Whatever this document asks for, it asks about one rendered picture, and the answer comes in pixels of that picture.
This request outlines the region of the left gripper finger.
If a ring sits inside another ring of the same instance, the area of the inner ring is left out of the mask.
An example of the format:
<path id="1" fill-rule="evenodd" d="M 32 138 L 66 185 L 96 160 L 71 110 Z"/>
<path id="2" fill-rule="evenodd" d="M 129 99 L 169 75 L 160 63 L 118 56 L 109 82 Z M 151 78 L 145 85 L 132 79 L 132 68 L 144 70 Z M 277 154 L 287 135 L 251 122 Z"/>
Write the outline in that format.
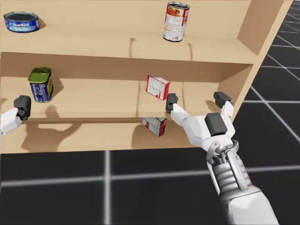
<path id="1" fill-rule="evenodd" d="M 29 96 L 20 95 L 14 100 L 14 108 L 1 115 L 0 135 L 7 135 L 17 129 L 22 121 L 30 117 L 30 112 L 31 98 Z"/>

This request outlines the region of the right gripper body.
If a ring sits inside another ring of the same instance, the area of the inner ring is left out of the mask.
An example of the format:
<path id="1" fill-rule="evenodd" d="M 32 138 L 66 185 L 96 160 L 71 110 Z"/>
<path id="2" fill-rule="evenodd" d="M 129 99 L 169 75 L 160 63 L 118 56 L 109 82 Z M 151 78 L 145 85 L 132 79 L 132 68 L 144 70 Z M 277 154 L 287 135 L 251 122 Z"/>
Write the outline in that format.
<path id="1" fill-rule="evenodd" d="M 213 142 L 220 148 L 233 146 L 235 129 L 230 116 L 208 113 L 206 116 L 190 116 L 184 119 L 184 130 L 191 144 L 208 150 Z"/>

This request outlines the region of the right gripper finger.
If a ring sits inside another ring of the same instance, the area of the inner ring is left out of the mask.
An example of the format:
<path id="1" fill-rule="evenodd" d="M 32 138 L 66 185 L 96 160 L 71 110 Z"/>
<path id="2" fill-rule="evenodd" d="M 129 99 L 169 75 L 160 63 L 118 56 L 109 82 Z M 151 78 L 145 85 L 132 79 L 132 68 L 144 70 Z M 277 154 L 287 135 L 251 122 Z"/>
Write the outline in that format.
<path id="1" fill-rule="evenodd" d="M 178 97 L 175 93 L 169 93 L 166 99 L 166 112 L 171 115 L 171 119 L 180 127 L 182 127 L 184 119 L 189 117 L 189 113 L 186 112 L 181 106 L 177 104 Z"/>
<path id="2" fill-rule="evenodd" d="M 233 105 L 231 103 L 231 98 L 221 91 L 214 92 L 213 95 L 215 99 L 215 104 L 221 109 L 220 115 L 213 116 L 213 122 L 220 122 L 221 115 L 227 116 L 230 121 L 233 119 Z"/>

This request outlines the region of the red and white carton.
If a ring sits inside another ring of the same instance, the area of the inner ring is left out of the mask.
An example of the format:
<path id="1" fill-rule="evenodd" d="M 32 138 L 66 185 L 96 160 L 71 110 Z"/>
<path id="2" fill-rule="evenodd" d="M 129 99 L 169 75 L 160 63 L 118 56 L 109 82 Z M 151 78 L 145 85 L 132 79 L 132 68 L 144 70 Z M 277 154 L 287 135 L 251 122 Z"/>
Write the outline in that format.
<path id="1" fill-rule="evenodd" d="M 165 133 L 167 118 L 145 117 L 142 124 L 156 136 L 160 137 Z"/>
<path id="2" fill-rule="evenodd" d="M 146 84 L 146 92 L 157 97 L 160 100 L 166 100 L 168 91 L 170 87 L 170 82 L 156 76 L 154 74 L 149 74 Z"/>

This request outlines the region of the green and blue rectangular can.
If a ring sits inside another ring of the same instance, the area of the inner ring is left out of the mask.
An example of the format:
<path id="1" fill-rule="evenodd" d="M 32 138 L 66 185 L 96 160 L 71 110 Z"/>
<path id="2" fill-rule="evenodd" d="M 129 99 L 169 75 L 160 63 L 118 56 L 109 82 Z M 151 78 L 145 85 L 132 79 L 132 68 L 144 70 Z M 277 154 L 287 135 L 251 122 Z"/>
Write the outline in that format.
<path id="1" fill-rule="evenodd" d="M 28 78 L 34 100 L 38 103 L 46 103 L 51 100 L 54 86 L 52 70 L 49 67 L 35 67 Z"/>

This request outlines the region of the red and white can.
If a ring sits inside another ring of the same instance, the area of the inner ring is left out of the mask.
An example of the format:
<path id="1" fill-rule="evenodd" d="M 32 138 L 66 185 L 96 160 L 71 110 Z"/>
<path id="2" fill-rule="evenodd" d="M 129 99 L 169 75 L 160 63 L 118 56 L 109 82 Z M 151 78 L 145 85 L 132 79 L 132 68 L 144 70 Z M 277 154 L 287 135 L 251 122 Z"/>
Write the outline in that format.
<path id="1" fill-rule="evenodd" d="M 167 4 L 163 38 L 171 42 L 180 42 L 184 38 L 190 6 L 171 1 Z"/>

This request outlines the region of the blue flat can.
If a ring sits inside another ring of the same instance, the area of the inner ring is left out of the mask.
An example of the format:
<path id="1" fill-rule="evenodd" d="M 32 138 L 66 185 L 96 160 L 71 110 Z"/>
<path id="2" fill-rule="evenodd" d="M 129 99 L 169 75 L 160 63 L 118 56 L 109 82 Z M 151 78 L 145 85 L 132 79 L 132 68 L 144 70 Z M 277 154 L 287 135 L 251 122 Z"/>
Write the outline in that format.
<path id="1" fill-rule="evenodd" d="M 31 12 L 9 12 L 3 16 L 6 28 L 11 32 L 30 33 L 40 29 L 39 17 Z"/>

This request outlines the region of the pale wooden shelf unit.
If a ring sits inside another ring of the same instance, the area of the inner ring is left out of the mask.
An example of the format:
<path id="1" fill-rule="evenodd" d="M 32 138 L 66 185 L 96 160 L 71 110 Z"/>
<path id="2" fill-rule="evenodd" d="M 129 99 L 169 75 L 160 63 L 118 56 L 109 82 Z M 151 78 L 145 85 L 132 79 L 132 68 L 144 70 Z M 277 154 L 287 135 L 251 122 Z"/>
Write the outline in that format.
<path id="1" fill-rule="evenodd" d="M 1 111 L 31 96 L 36 66 L 52 69 L 48 103 L 0 136 L 0 153 L 190 147 L 168 120 L 162 137 L 142 126 L 165 117 L 165 101 L 148 94 L 155 74 L 191 115 L 218 111 L 213 93 L 237 113 L 293 0 L 178 0 L 190 6 L 181 42 L 163 39 L 168 0 L 0 0 Z M 11 32 L 4 14 L 31 12 L 40 29 Z"/>

